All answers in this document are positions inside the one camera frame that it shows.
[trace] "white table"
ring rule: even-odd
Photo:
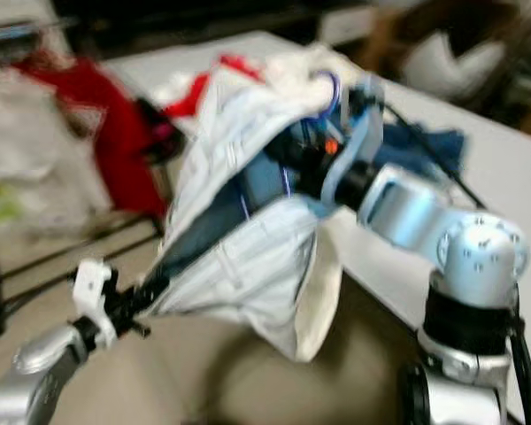
[[[124,82],[154,101],[163,102],[165,93],[157,88],[167,83],[171,73],[202,72],[222,52],[264,58],[296,49],[299,46],[273,35],[250,33],[120,58],[106,65]],[[531,245],[531,137],[393,82],[386,81],[385,90],[387,100],[407,118],[428,128],[459,128],[466,133],[470,141],[466,181],[492,209],[519,223]],[[431,265],[392,249],[359,228],[349,211],[337,213],[329,226],[348,273],[408,326],[417,328],[424,317]],[[520,283],[520,292],[531,351],[531,264]],[[514,376],[510,382],[509,408],[523,419]]]

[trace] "clutter background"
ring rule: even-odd
[[[14,336],[8,336],[6,345],[0,346],[0,358],[10,355],[9,351],[29,333],[27,329],[31,328],[33,334],[34,329],[50,324],[51,319],[66,318],[70,305],[66,299],[59,301],[64,296],[63,284],[63,288],[44,292],[43,298],[37,297],[42,293],[35,289],[43,284],[49,290],[64,282],[67,271],[78,259],[85,255],[114,257],[127,270],[126,283],[148,268],[156,255],[154,239],[162,235],[163,222],[173,218],[169,206],[177,202],[173,195],[178,170],[183,167],[185,141],[170,119],[175,119],[182,130],[197,124],[199,97],[207,88],[209,74],[218,65],[230,66],[282,93],[302,97],[306,91],[308,101],[315,104],[331,88],[323,80],[314,89],[299,83],[309,76],[311,64],[318,69],[335,66],[342,80],[351,84],[357,76],[344,60],[349,58],[366,71],[531,135],[531,0],[373,0],[368,4],[351,0],[226,0],[212,7],[211,3],[214,2],[195,0],[170,5],[156,1],[0,0],[0,265],[4,296],[21,300],[23,305],[35,301],[37,310],[52,312],[47,320],[40,321],[30,315],[33,310],[29,309],[22,318],[15,319]],[[209,58],[210,63],[201,73],[170,71],[166,84],[158,87],[151,98],[133,75],[116,76],[105,64],[108,59],[118,62],[131,55],[157,56],[158,49],[169,46],[253,30],[265,30],[303,45],[316,43],[301,55],[279,55],[268,64],[251,54],[225,51],[222,57]],[[340,59],[326,55],[327,46],[345,56]],[[465,146],[472,140],[466,140],[456,128],[429,129],[428,134],[452,169],[462,174]],[[444,183],[441,173],[400,127],[387,123],[384,143],[377,157],[380,164],[395,162]],[[137,257],[127,254],[131,250],[138,250]],[[156,327],[158,336],[153,344],[169,354],[174,349],[168,341],[169,334],[175,331],[189,339],[200,333],[211,341],[211,348],[188,343],[172,354],[174,364],[187,364],[191,352],[212,352],[231,339],[249,341],[249,345],[259,346],[257,357],[264,356],[269,367],[289,376],[295,374],[299,382],[295,387],[289,379],[281,383],[281,387],[287,384],[289,388],[285,389],[287,398],[299,398],[303,387],[313,388],[310,393],[305,392],[303,400],[319,401],[323,406],[326,417],[318,423],[329,423],[326,421],[339,414],[342,417],[338,416],[338,423],[357,419],[354,404],[359,396],[342,397],[351,389],[370,394],[362,406],[367,412],[363,423],[389,421],[392,412],[371,412],[369,405],[386,405],[394,399],[393,365],[403,361],[394,350],[405,347],[405,357],[409,357],[413,346],[402,333],[404,329],[394,327],[379,306],[347,284],[350,285],[345,283],[343,290],[351,294],[350,300],[341,303],[349,303],[350,309],[366,308],[375,319],[351,319],[348,313],[338,313],[335,320],[341,330],[328,333],[329,346],[313,362],[313,374],[301,369],[288,371],[269,347],[239,333],[237,328],[213,321],[195,319],[195,327],[191,328],[185,322],[189,319],[180,319],[180,324],[175,328],[171,325],[169,330],[169,320],[163,319],[162,326]],[[24,329],[24,321],[32,326]],[[376,335],[377,329],[384,326],[393,330],[389,335]],[[351,343],[342,337],[347,335],[347,329],[355,335]],[[181,344],[180,338],[173,342]],[[116,354],[116,363],[141,361],[145,352],[134,342],[127,344],[127,349]],[[370,351],[364,344],[377,348]],[[235,351],[235,344],[224,345],[224,356],[228,358]],[[149,356],[161,357],[160,352],[156,353]],[[146,414],[146,423],[158,423],[161,417],[168,421],[160,423],[170,423],[169,418],[173,418],[172,423],[180,423],[185,417],[197,417],[206,407],[210,406],[211,411],[219,405],[215,403],[219,395],[214,393],[218,390],[212,385],[207,389],[201,382],[224,380],[227,387],[231,376],[221,366],[214,370],[207,365],[207,357],[201,355],[191,367],[178,371],[167,364],[169,359],[161,361],[162,358],[154,360],[156,367],[128,370],[128,378],[138,383],[138,403],[142,400],[146,411],[152,408],[155,412],[153,416]],[[364,384],[345,377],[348,369],[342,363],[361,363],[358,359],[373,365],[372,371],[356,366],[350,366],[350,371],[360,381],[381,379],[378,390],[369,392]],[[110,369],[109,361],[103,361],[98,363],[102,367],[91,370],[98,372],[108,367],[106,381],[114,380],[126,387],[127,378],[117,373],[120,369]],[[211,370],[201,374],[206,367]],[[180,395],[174,394],[172,384],[161,378],[165,376],[162,370],[169,368],[173,369],[173,379],[181,381]],[[244,369],[242,362],[234,367],[233,374],[242,376]],[[332,382],[330,376],[337,379]],[[256,380],[254,375],[246,385],[249,388],[250,383],[261,383],[262,379],[267,381],[267,377]],[[150,389],[153,381],[158,383],[156,390]],[[340,413],[333,411],[338,403],[330,404],[320,395],[331,384],[331,403],[339,397],[345,399]],[[89,397],[85,387],[77,383],[73,397],[94,402],[96,396]],[[243,393],[250,391],[240,388],[245,390],[238,389],[232,397],[243,398]],[[98,394],[112,391],[114,403],[118,404],[113,387],[99,385],[97,390]],[[280,391],[279,399],[283,399],[285,390]],[[166,406],[162,401],[165,394],[170,395],[169,399],[182,400],[177,403],[180,406],[174,402]],[[236,405],[228,397],[225,400],[227,405]],[[88,406],[91,417],[94,404]],[[276,410],[278,406],[272,402],[251,407],[258,411],[269,409],[273,419],[268,423],[302,423],[301,418],[291,417],[293,406]],[[63,409],[60,417],[75,415],[76,409]],[[256,419],[259,415],[249,412],[251,409],[236,409],[231,416],[262,423]],[[122,421],[127,418],[125,413],[107,416],[106,423],[116,417]]]

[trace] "orange light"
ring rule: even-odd
[[[327,139],[327,141],[325,142],[325,151],[328,155],[336,154],[338,152],[338,142],[332,137],[330,139]]]

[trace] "white cloth bundle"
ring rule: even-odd
[[[154,267],[233,176],[329,99],[319,100],[315,106],[303,93],[283,93],[228,68],[212,71]],[[334,318],[341,272],[306,200],[283,197],[171,277],[146,313],[204,313],[248,324],[288,358],[309,361]]]

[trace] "black cylindrical joint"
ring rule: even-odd
[[[335,202],[357,211],[364,201],[378,170],[366,162],[355,162],[346,172],[335,193]]]
[[[81,334],[82,341],[87,347],[87,352],[93,352],[96,349],[96,335],[100,332],[98,326],[86,316],[80,317],[71,325]]]
[[[437,343],[476,355],[503,355],[511,324],[509,309],[464,305],[429,289],[423,329]]]

